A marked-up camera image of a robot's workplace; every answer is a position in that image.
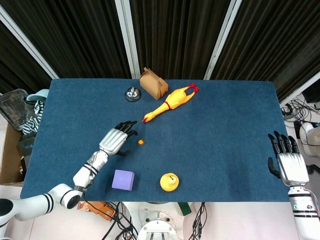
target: orange object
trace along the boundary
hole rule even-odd
[[[185,92],[187,89],[193,89],[193,93],[187,95]],[[160,107],[158,107],[156,110],[152,112],[147,113],[142,119],[142,122],[147,123],[154,119],[157,115],[169,109],[175,109],[179,107],[180,105],[188,102],[198,91],[199,87],[194,83],[190,84],[189,86],[174,90],[172,93],[169,94],[169,96],[166,98],[166,100],[164,101],[164,103],[162,103]]]
[[[139,139],[138,140],[138,145],[142,146],[143,144],[145,144],[145,141],[143,139]]]
[[[115,215],[115,211],[108,206],[108,204],[106,204],[104,201],[91,201],[90,202],[95,208],[93,208],[90,204],[87,205],[87,207],[89,208],[89,210],[95,214],[99,214],[100,217],[104,218],[107,221],[110,221],[111,217],[113,217]]]

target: blue tablecloth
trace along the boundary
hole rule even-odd
[[[99,149],[99,142],[118,123],[137,120],[139,136],[129,138],[126,157],[109,157],[86,198],[90,201],[137,202],[286,202],[288,189],[271,175],[274,157],[268,133],[286,133],[274,85],[260,81],[167,80],[159,101],[137,79],[56,79],[51,83],[42,122],[27,170],[22,198],[65,183]],[[175,89],[196,83],[200,90],[184,105],[148,123],[153,111]],[[142,96],[128,102],[125,91],[138,87]],[[137,145],[144,139],[143,146]],[[135,174],[132,191],[113,189],[116,169]],[[173,192],[160,178],[175,173]]]

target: striped cloth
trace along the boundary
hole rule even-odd
[[[23,127],[22,127],[22,133],[24,135],[30,134],[32,132],[37,133],[39,124],[42,118],[42,114],[44,112],[44,103],[40,100],[36,101],[34,105],[34,113],[37,117],[31,118],[29,121],[27,121]]]

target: purple block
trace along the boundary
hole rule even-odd
[[[115,170],[112,188],[131,191],[135,174],[132,171]]]

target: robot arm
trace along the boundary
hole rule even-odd
[[[304,186],[309,182],[305,160],[299,152],[295,139],[289,139],[278,132],[269,134],[272,147],[277,158],[278,170],[275,169],[273,159],[269,157],[269,171],[290,188],[290,199],[295,225],[302,240],[320,240],[320,219],[317,203],[311,197],[311,192]]]
[[[137,121],[127,121],[112,128],[99,144],[90,159],[74,175],[74,189],[62,183],[52,188],[48,193],[26,199],[0,199],[0,240],[5,234],[9,220],[15,216],[20,221],[26,221],[45,214],[49,214],[60,204],[66,209],[74,208],[81,199],[83,193],[93,183],[93,179],[99,170],[107,163],[112,155],[128,155],[130,152],[121,152],[120,148],[132,135],[138,135],[135,130],[130,130]]]

